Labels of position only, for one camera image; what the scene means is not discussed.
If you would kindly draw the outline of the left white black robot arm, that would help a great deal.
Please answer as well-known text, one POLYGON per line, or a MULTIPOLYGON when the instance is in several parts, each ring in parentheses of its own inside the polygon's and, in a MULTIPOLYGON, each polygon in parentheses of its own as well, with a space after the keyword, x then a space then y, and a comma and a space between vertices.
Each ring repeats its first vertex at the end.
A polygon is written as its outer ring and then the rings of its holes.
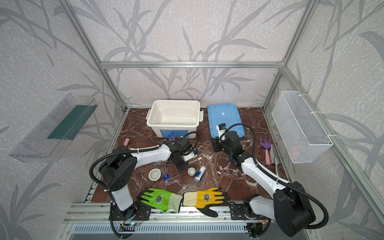
POLYGON ((129 149, 122 145, 113 153, 96 160, 89 169, 90 178, 108 193, 113 205, 124 213, 135 203, 129 190, 129 180, 135 169, 157 162, 173 163, 178 171, 189 166, 188 161, 196 157, 196 145, 187 138, 177 141, 162 141, 143 149, 129 149))

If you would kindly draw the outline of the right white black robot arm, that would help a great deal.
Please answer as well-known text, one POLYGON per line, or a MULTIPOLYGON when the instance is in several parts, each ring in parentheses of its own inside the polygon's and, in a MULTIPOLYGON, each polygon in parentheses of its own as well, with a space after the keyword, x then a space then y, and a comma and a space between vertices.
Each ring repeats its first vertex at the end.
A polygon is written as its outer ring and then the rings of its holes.
POLYGON ((225 132, 212 138, 214 152, 227 154, 229 162, 242 173, 255 180, 270 196, 254 196, 248 203, 252 212, 275 221, 289 237, 303 229, 320 229, 329 221, 326 207, 315 197, 306 193, 299 182, 289 182, 267 169, 255 157, 245 151, 238 134, 225 132))

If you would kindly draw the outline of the small white crucible cup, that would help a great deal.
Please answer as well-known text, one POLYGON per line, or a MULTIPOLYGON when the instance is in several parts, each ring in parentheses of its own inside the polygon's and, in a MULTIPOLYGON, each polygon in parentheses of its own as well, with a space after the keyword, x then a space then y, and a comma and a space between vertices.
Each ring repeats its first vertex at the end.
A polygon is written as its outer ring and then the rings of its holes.
POLYGON ((189 176, 194 176, 195 174, 196 174, 195 168, 188 168, 188 175, 189 176))

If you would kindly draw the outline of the white plastic storage bin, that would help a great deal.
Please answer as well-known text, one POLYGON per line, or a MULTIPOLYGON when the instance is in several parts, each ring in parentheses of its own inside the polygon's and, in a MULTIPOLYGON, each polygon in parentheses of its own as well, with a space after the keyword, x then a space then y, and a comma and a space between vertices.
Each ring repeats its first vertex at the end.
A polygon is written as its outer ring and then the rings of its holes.
POLYGON ((156 100, 146 120, 158 138, 168 139, 172 132, 178 138, 197 130, 204 120, 204 111, 199 101, 156 100))

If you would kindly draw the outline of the blue plastic bin lid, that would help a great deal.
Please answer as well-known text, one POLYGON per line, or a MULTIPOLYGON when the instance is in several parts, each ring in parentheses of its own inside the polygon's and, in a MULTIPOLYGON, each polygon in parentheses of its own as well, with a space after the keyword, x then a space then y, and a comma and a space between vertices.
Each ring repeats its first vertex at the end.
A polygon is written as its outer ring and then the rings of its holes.
POLYGON ((239 110, 234 104, 210 105, 207 110, 212 138, 219 137, 217 130, 219 124, 226 124, 229 128, 234 124, 242 123, 239 110))

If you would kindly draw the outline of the wrapped white blue bandage roll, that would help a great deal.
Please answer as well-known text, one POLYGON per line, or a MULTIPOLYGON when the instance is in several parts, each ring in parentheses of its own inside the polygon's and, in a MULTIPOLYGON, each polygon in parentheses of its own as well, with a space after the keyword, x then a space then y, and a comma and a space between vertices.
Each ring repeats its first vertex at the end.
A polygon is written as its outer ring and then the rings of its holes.
POLYGON ((198 183, 201 180, 201 178, 202 178, 202 176, 203 176, 205 171, 206 171, 206 167, 201 166, 201 168, 198 170, 198 172, 197 172, 197 174, 195 176, 195 182, 196 183, 198 183))

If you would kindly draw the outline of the white shallow ceramic dish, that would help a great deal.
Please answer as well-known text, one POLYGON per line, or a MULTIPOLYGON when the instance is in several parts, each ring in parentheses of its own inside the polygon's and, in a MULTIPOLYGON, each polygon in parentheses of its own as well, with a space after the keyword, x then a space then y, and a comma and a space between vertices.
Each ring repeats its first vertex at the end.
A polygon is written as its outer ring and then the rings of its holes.
POLYGON ((162 171, 158 168, 152 169, 148 174, 148 178, 152 182, 158 181, 161 178, 161 176, 162 176, 162 171))

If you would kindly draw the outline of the green work glove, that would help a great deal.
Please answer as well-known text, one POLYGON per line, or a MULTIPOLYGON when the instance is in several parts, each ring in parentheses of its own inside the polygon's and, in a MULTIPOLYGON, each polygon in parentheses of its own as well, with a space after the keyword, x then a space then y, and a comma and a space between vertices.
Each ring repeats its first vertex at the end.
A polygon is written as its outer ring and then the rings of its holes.
POLYGON ((163 212, 172 210, 178 213, 183 197, 163 189, 147 188, 144 192, 139 193, 137 200, 141 204, 163 212))

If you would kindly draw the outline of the yellow work glove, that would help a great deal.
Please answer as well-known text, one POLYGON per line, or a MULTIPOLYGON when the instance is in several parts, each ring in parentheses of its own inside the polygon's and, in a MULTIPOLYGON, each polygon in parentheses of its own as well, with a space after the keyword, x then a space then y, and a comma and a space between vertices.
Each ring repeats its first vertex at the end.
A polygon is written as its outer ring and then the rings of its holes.
POLYGON ((229 206, 230 200, 227 192, 223 192, 220 187, 215 187, 202 191, 184 193, 182 206, 195 207, 204 215, 217 218, 219 214, 211 210, 211 207, 227 207, 229 206))

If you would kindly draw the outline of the blue handled metal tweezers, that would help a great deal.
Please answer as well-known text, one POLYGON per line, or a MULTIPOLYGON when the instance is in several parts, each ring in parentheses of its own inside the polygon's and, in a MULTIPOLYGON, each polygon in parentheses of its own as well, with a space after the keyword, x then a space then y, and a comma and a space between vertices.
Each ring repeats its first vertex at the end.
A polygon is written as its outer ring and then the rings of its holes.
POLYGON ((184 172, 181 172, 181 173, 177 173, 177 174, 174 174, 174 175, 170 175, 170 174, 165 174, 165 175, 163 175, 163 181, 168 181, 168 180, 170 180, 170 179, 175 179, 175 178, 177 178, 177 177, 179 177, 179 176, 182 176, 182 175, 184 175, 184 174, 186 174, 187 172, 186 171, 184 171, 184 172))

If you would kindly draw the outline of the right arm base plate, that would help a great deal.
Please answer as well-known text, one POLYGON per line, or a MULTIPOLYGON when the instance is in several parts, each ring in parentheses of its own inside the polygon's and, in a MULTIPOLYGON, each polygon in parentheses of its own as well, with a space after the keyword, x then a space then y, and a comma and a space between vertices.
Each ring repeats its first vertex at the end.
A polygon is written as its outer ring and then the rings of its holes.
POLYGON ((263 215, 256 215, 248 203, 239 204, 235 202, 229 202, 231 220, 257 220, 264 221, 267 219, 263 215))

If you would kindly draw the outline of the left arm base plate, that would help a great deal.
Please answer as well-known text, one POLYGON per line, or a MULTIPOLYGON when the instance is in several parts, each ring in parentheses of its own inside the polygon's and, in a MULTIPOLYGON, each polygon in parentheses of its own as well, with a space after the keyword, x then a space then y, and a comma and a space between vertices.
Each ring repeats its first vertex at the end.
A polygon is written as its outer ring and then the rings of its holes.
POLYGON ((112 221, 148 221, 151 208, 132 205, 127 210, 121 211, 117 205, 110 209, 109 220, 112 221))

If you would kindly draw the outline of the clear acrylic wall shelf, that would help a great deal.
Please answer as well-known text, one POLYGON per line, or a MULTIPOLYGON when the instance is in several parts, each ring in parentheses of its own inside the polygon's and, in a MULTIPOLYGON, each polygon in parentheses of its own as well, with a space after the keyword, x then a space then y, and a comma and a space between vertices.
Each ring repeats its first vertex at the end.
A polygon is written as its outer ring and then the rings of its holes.
POLYGON ((56 163, 97 107, 94 97, 68 94, 10 156, 24 163, 56 163))

